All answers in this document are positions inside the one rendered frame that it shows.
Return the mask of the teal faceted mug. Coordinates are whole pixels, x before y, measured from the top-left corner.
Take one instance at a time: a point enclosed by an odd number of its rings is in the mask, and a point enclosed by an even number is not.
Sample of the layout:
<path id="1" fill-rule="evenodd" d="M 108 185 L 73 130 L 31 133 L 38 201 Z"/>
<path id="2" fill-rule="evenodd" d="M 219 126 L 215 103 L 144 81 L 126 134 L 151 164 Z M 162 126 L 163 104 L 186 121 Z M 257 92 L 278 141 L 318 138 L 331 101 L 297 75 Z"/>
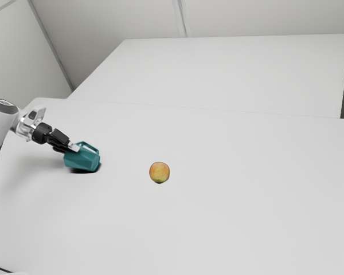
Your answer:
<path id="1" fill-rule="evenodd" d="M 79 147 L 77 152 L 68 150 L 64 154 L 63 161 L 65 166 L 78 170 L 95 172 L 100 164 L 99 150 L 84 141 L 78 142 L 76 145 Z"/>

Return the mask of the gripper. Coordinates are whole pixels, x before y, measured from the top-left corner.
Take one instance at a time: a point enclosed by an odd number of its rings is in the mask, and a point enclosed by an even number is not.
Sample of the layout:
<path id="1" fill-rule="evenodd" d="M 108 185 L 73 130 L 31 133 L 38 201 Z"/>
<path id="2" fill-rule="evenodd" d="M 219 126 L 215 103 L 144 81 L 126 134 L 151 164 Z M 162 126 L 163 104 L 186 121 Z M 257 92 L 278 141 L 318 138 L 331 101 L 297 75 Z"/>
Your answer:
<path id="1" fill-rule="evenodd" d="M 48 143 L 53 150 L 59 153 L 66 153 L 68 151 L 78 152 L 80 147 L 72 143 L 67 135 L 58 129 L 54 129 L 46 124 L 39 123 L 32 133 L 32 141 L 37 144 Z"/>

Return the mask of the yellow red apple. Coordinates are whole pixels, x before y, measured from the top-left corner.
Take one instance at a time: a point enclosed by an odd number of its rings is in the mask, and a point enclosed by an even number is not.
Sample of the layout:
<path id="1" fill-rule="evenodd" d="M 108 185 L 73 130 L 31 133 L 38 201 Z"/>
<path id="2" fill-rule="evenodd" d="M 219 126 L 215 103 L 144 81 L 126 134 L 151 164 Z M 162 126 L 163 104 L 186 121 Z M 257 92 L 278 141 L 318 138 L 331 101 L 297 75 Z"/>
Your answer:
<path id="1" fill-rule="evenodd" d="M 170 167 L 164 162 L 154 162 L 150 166 L 149 176 L 155 183 L 164 183 L 169 179 Z"/>

